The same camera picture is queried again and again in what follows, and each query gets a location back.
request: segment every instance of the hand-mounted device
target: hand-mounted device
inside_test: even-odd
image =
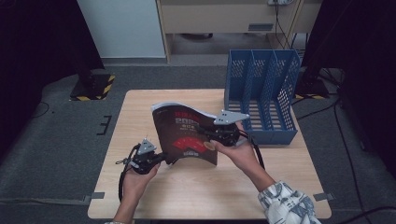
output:
[[[122,184],[123,179],[126,173],[130,169],[134,169],[140,175],[146,175],[149,171],[161,161],[166,159],[165,153],[155,154],[155,149],[157,149],[154,145],[150,143],[147,138],[144,138],[142,143],[137,144],[131,150],[128,158],[123,159],[122,161],[117,161],[116,164],[124,164],[124,169],[120,175],[120,182],[119,182],[119,198],[120,201],[122,199]]]
[[[215,130],[202,126],[195,126],[195,128],[198,133],[205,134],[209,140],[216,140],[225,147],[238,147],[248,140],[256,151],[260,165],[264,168],[259,146],[254,142],[254,139],[249,133],[238,129],[238,126],[235,124],[237,121],[248,119],[249,117],[249,114],[221,110],[221,113],[213,121]]]

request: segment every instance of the black magazine cover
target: black magazine cover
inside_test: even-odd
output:
[[[206,135],[196,131],[196,125],[216,130],[216,116],[177,102],[164,102],[151,107],[154,125],[164,153],[166,164],[185,157],[195,157],[218,163],[218,152]]]

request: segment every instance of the table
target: table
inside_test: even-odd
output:
[[[164,101],[178,101],[217,115],[223,108],[223,89],[215,90],[136,90],[126,93],[95,192],[103,199],[92,199],[90,218],[113,218],[120,204],[118,184],[127,157],[144,137],[161,152],[150,107]],[[301,132],[287,146],[262,146],[265,167],[275,180],[284,180],[311,199],[322,193],[318,175]],[[218,165],[195,158],[161,165],[136,208],[136,219],[264,219],[258,192],[251,181],[219,153]],[[314,202],[317,216],[332,212],[327,201]]]

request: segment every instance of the gray carpet floor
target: gray carpet floor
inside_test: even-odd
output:
[[[108,66],[116,76],[105,100],[73,102],[69,94],[78,77],[49,84],[42,102],[0,167],[0,199],[40,198],[82,200],[94,191],[111,140],[122,101],[128,90],[211,89],[225,85],[226,66]],[[328,89],[335,92],[329,84]],[[332,105],[329,99],[305,99],[293,105],[297,118]],[[354,184],[347,150],[338,130],[333,107],[299,120],[308,150],[324,190],[332,193],[332,217],[322,223],[339,223],[379,206],[396,206],[396,180],[374,152],[361,150],[346,112],[335,107],[356,174]],[[105,135],[101,123],[111,121]],[[103,223],[87,216],[87,205],[31,203],[0,204],[1,223]],[[396,212],[379,211],[371,223],[394,223]],[[138,223],[201,223],[149,221]],[[239,221],[227,223],[262,223]],[[351,223],[370,223],[360,218]]]

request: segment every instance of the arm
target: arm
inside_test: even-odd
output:
[[[275,180],[260,166],[251,144],[225,147],[212,141],[217,151],[228,156],[244,172],[259,192],[259,201],[269,223],[320,223],[315,218],[314,205],[304,193]]]
[[[154,166],[146,175],[137,174],[134,170],[129,170],[122,185],[123,197],[113,218],[113,222],[132,223],[134,211],[149,181],[157,174],[160,164]]]

